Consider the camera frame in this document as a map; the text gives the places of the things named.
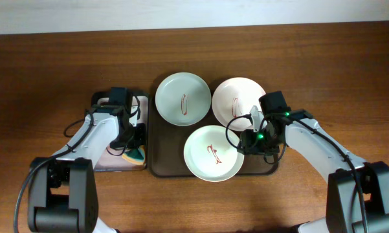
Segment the green and yellow sponge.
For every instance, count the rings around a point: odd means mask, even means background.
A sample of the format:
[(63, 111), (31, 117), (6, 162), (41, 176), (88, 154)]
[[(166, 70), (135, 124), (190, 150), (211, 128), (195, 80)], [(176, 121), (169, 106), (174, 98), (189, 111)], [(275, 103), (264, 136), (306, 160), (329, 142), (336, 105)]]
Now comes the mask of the green and yellow sponge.
[(131, 164), (136, 166), (143, 166), (146, 164), (146, 150), (144, 146), (138, 148), (127, 149), (123, 154), (122, 158)]

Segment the pale green plate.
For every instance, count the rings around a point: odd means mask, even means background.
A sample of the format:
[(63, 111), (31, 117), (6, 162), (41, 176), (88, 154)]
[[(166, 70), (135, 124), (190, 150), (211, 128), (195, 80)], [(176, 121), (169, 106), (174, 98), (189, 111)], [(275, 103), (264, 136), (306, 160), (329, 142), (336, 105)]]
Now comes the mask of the pale green plate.
[(176, 126), (198, 123), (209, 112), (211, 101), (208, 84), (189, 72), (169, 75), (155, 93), (155, 105), (160, 116)]

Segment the cream white plate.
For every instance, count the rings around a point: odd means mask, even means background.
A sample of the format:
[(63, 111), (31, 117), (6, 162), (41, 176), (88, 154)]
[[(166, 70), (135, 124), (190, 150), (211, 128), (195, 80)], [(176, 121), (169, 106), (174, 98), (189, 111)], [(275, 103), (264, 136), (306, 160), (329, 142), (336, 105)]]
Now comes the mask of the cream white plate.
[(241, 169), (245, 156), (232, 145), (239, 137), (223, 126), (204, 126), (186, 140), (183, 150), (188, 169), (208, 182), (226, 181)]

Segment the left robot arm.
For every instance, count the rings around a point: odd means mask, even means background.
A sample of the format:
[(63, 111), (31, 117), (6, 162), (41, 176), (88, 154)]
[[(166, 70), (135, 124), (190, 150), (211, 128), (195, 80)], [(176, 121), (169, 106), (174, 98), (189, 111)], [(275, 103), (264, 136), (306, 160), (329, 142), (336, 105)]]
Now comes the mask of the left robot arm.
[(28, 190), (30, 231), (115, 232), (98, 215), (94, 171), (106, 155), (145, 163), (147, 99), (125, 87), (96, 93), (68, 143), (32, 161), (22, 185)]

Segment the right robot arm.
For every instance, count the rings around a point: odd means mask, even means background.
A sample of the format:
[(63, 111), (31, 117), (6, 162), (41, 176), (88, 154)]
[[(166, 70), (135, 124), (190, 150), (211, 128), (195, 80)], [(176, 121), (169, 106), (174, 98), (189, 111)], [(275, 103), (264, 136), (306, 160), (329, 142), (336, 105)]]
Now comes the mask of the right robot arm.
[(291, 148), (327, 182), (325, 217), (295, 225), (293, 232), (389, 232), (389, 165), (354, 155), (312, 114), (293, 111), (280, 91), (259, 97), (245, 117), (252, 129), (241, 133), (239, 152), (281, 157)]

